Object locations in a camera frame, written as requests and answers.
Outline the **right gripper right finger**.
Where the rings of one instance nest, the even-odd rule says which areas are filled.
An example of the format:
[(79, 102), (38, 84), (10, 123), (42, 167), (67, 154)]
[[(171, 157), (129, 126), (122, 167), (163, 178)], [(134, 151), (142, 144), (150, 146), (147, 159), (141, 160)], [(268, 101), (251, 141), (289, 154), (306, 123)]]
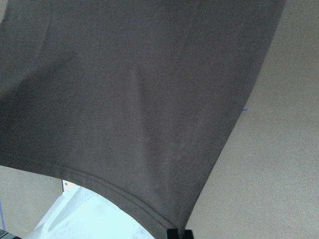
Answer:
[(185, 230), (183, 234), (183, 239), (194, 239), (192, 230)]

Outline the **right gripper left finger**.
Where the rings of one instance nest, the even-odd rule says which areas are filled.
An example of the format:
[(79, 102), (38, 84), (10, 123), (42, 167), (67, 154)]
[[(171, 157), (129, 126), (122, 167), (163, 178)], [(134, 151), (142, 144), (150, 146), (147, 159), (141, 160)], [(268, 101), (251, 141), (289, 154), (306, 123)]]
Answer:
[(178, 229), (167, 229), (167, 239), (179, 239)]

